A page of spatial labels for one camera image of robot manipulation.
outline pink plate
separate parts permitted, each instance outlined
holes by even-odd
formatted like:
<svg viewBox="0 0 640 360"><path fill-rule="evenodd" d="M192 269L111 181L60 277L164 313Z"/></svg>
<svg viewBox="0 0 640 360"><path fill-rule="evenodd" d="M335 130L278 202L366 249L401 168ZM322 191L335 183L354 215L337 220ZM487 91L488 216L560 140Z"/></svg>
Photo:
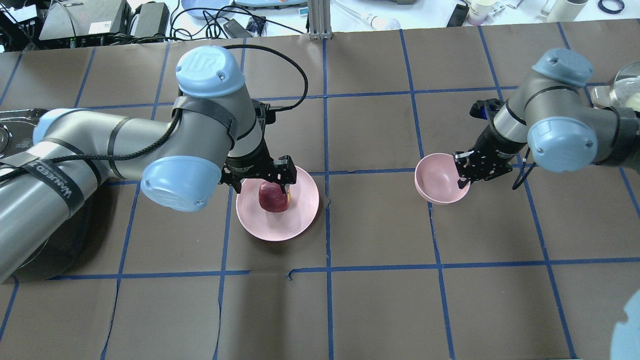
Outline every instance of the pink plate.
<svg viewBox="0 0 640 360"><path fill-rule="evenodd" d="M433 204L444 205L462 199L469 191L469 184L458 188L459 178L453 155L437 152L420 160L413 180L420 196Z"/></svg>
<svg viewBox="0 0 640 360"><path fill-rule="evenodd" d="M291 204L281 213L270 213L258 203L258 189L264 180L245 179L236 197L238 219L244 228L266 241L284 241L301 234L318 213L320 196L316 182L300 167L296 183L291 185Z"/></svg>

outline white label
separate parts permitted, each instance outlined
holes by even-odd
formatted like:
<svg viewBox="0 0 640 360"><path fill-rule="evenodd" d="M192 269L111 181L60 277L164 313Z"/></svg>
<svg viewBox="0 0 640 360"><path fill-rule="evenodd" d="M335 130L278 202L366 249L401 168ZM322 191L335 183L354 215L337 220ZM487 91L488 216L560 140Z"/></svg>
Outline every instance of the white label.
<svg viewBox="0 0 640 360"><path fill-rule="evenodd" d="M89 26L89 35L108 33L111 29L111 21L92 22Z"/></svg>

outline blue joint cap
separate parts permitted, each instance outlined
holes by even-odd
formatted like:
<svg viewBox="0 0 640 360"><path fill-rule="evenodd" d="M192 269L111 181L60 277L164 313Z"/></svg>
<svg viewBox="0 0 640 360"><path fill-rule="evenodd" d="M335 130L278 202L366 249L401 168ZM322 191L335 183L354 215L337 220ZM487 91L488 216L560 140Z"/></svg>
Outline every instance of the blue joint cap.
<svg viewBox="0 0 640 360"><path fill-rule="evenodd" d="M182 55L175 76L185 94L207 99L231 94L244 85L236 58L220 46L200 46Z"/></svg>
<svg viewBox="0 0 640 360"><path fill-rule="evenodd" d="M625 305L627 322L619 322L611 338L611 360L640 359L640 291Z"/></svg>
<svg viewBox="0 0 640 360"><path fill-rule="evenodd" d="M533 124L527 142L536 163L553 172L576 171L591 162L598 151L596 134L569 117L549 117Z"/></svg>
<svg viewBox="0 0 640 360"><path fill-rule="evenodd" d="M222 172L209 160L195 156L169 156L149 164L140 188L154 202L178 211L203 209L215 191Z"/></svg>
<svg viewBox="0 0 640 360"><path fill-rule="evenodd" d="M40 117L38 120L38 125L33 130L33 145L42 141L47 135L47 131L51 127L51 125L61 117L66 114L70 114L76 111L91 111L89 109L55 109L51 111L47 111L44 115Z"/></svg>
<svg viewBox="0 0 640 360"><path fill-rule="evenodd" d="M548 50L531 68L552 79L577 87L585 86L593 75L593 66L589 60L575 51L562 48Z"/></svg>

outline red apple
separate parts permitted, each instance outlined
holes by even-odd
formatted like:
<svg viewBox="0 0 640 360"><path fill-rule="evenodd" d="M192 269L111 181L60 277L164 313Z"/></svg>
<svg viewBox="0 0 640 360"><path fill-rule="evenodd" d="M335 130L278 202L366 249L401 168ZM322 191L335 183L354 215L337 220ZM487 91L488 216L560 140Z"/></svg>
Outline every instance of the red apple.
<svg viewBox="0 0 640 360"><path fill-rule="evenodd" d="M258 190L258 201L260 207L271 213L281 213L289 209L291 203L291 192L289 187L286 188L287 193L282 193L280 185L265 181L260 184Z"/></svg>

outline white cup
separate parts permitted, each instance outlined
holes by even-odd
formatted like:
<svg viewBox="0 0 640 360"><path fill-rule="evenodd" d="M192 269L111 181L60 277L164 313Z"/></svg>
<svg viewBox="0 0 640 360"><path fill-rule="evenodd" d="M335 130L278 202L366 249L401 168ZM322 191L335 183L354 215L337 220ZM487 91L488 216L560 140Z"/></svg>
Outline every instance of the white cup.
<svg viewBox="0 0 640 360"><path fill-rule="evenodd" d="M588 0L556 0L554 7L549 11L547 22L574 21L587 1Z"/></svg>
<svg viewBox="0 0 640 360"><path fill-rule="evenodd" d="M478 26L484 22L486 16L491 11L491 7L496 0L473 0L469 5L469 15L467 21L473 26Z"/></svg>

